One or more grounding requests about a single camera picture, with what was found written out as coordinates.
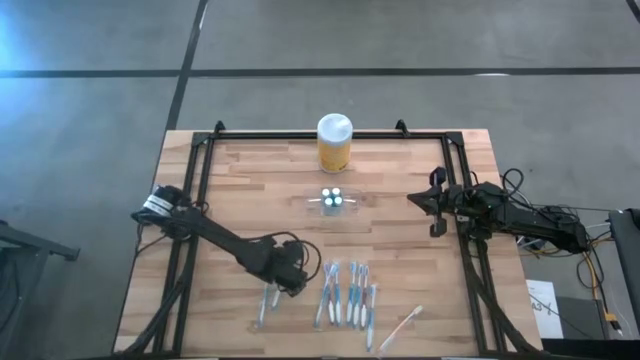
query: wooden table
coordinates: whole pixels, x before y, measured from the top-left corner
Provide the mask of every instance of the wooden table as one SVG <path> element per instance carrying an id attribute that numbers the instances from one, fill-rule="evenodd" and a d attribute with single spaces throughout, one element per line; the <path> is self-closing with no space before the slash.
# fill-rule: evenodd
<path id="1" fill-rule="evenodd" d="M 182 187 L 192 133 L 167 133 L 156 183 Z M 499 183 L 488 131 L 463 134 L 471 170 L 480 181 Z M 319 170 L 316 156 L 316 144 L 308 140 L 216 141 L 207 215 L 243 237 L 290 230 L 313 242 L 323 260 L 341 261 L 343 304 L 348 262 L 368 263 L 379 288 L 375 347 L 416 305 L 424 307 L 388 355 L 476 354 L 455 227 L 449 226 L 441 238 L 430 238 L 432 219 L 405 197 L 426 190 L 428 174 L 443 165 L 439 142 L 354 140 L 351 163 L 334 175 Z M 332 185 L 362 191 L 357 217 L 322 218 L 303 211 L 306 192 Z M 145 231 L 143 244 L 157 236 L 157 231 Z M 169 251 L 166 240 L 137 258 L 115 350 L 129 345 L 157 310 Z M 541 348 L 513 238 L 495 236 L 489 256 L 500 305 L 529 342 Z M 321 331 L 312 327 L 323 282 L 321 272 L 297 297 L 283 296 L 277 312 L 267 312 L 264 328 L 256 329 L 264 284 L 229 254 L 201 240 L 183 356 L 368 356 L 364 332 L 329 326 L 327 319 Z M 483 314 L 490 340 L 489 318 Z M 170 318 L 169 334 L 174 320 Z"/>

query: cylindrical container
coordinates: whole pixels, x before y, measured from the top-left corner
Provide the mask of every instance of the cylindrical container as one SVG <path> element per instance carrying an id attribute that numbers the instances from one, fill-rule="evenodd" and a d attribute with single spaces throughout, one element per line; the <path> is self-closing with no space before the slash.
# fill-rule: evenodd
<path id="1" fill-rule="evenodd" d="M 351 152 L 353 125 L 342 114 L 325 115 L 318 122 L 318 160 L 326 172 L 340 172 L 347 167 Z"/>

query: white lid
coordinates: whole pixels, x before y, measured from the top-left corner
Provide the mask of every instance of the white lid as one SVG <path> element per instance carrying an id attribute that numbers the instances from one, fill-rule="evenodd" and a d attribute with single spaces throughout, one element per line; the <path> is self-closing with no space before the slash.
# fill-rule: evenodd
<path id="1" fill-rule="evenodd" d="M 342 114 L 327 114 L 318 122 L 318 137 L 328 143 L 339 144 L 351 138 L 353 125 Z"/>

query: black metal frame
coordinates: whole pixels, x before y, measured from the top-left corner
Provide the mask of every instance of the black metal frame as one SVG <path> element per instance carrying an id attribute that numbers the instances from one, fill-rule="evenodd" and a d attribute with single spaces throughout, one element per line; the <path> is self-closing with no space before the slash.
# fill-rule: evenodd
<path id="1" fill-rule="evenodd" d="M 294 132 L 226 132 L 225 126 L 222 122 L 218 122 L 213 132 L 196 132 L 193 134 L 191 142 L 191 150 L 189 153 L 189 160 L 187 163 L 187 169 L 184 179 L 184 191 L 186 193 L 192 192 L 193 177 L 195 174 L 196 161 L 198 153 L 201 148 L 204 147 L 204 161 L 202 164 L 202 173 L 200 178 L 200 185 L 197 190 L 196 203 L 203 204 L 205 201 L 206 190 L 208 186 L 208 174 L 211 169 L 211 163 L 213 158 L 213 147 L 217 140 L 273 140 L 273 139 L 316 139 L 315 131 L 294 131 Z M 440 141 L 444 165 L 447 170 L 447 180 L 449 185 L 457 184 L 456 173 L 454 170 L 454 158 L 452 155 L 452 149 L 455 149 L 457 153 L 458 162 L 460 164 L 460 170 L 462 173 L 462 183 L 464 186 L 472 186 L 471 171 L 469 169 L 469 163 L 467 161 L 467 155 L 464 145 L 464 139 L 461 132 L 455 131 L 442 131 L 442 132 L 410 132 L 407 129 L 406 124 L 399 120 L 395 126 L 395 130 L 391 131 L 356 131 L 353 134 L 353 138 L 358 139 L 432 139 Z M 488 356 L 493 358 L 537 358 L 536 354 L 522 354 L 508 352 L 505 334 L 513 336 L 514 333 L 519 335 L 515 327 L 510 323 L 506 315 L 499 308 L 495 298 L 495 288 L 493 284 L 493 278 L 489 266 L 489 258 L 487 254 L 487 245 L 484 241 L 476 242 L 478 259 L 480 264 L 480 276 L 477 275 L 471 253 L 469 251 L 469 242 L 471 241 L 465 235 L 466 223 L 456 218 L 456 227 L 458 230 L 458 241 L 460 245 L 461 260 L 465 275 L 465 282 L 467 287 L 467 295 L 469 301 L 469 308 L 471 313 L 473 331 L 476 339 L 476 346 L 480 356 Z M 180 276 L 176 279 L 178 272 L 178 259 L 180 257 L 180 251 L 183 243 L 187 242 L 188 250 L 186 260 Z M 187 312 L 189 306 L 189 296 L 191 292 L 191 283 L 193 279 L 193 272 L 195 269 L 196 252 L 198 246 L 198 237 L 192 236 L 183 242 L 174 242 L 171 248 L 171 254 L 169 256 L 169 266 L 167 269 L 167 275 L 165 279 L 165 286 L 162 296 L 162 304 L 160 309 L 154 315 L 151 320 L 150 326 L 145 331 L 146 339 L 142 342 L 141 347 L 133 353 L 118 353 L 114 354 L 112 358 L 175 358 L 180 357 L 182 352 L 182 341 L 184 338 L 184 330 L 187 319 Z M 480 297 L 487 305 L 489 315 L 491 318 L 492 332 L 495 339 L 496 350 L 489 350 L 487 346 L 487 336 L 485 334 L 482 313 L 480 309 L 480 303 L 478 301 Z M 173 334 L 173 341 L 171 344 L 171 350 L 164 350 L 166 340 L 166 328 L 168 315 L 175 305 L 176 301 L 179 301 L 178 314 L 176 318 L 175 332 Z M 144 349 L 147 348 L 151 338 L 153 338 L 153 346 L 151 352 L 144 353 Z M 527 351 L 532 349 L 530 345 L 521 345 L 524 338 L 510 337 L 516 350 Z"/>

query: gray floor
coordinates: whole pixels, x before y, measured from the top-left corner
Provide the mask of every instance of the gray floor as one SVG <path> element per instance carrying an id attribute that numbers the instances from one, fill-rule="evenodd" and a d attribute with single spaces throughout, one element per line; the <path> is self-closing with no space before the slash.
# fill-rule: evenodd
<path id="1" fill-rule="evenodd" d="M 0 0 L 0 70 L 179 69 L 196 7 Z M 639 32 L 622 0 L 212 0 L 193 67 L 638 66 Z M 77 263 L 48 264 L 17 358 L 109 353 L 128 214 L 151 185 L 176 81 L 0 79 L 0 218 L 82 248 Z M 191 79 L 178 128 L 312 128 L 334 111 L 358 128 L 488 128 L 532 201 L 639 207 L 638 88 L 640 75 Z M 599 252 L 612 310 L 637 338 L 615 246 Z M 588 299 L 576 261 L 523 258 L 528 278 Z"/>

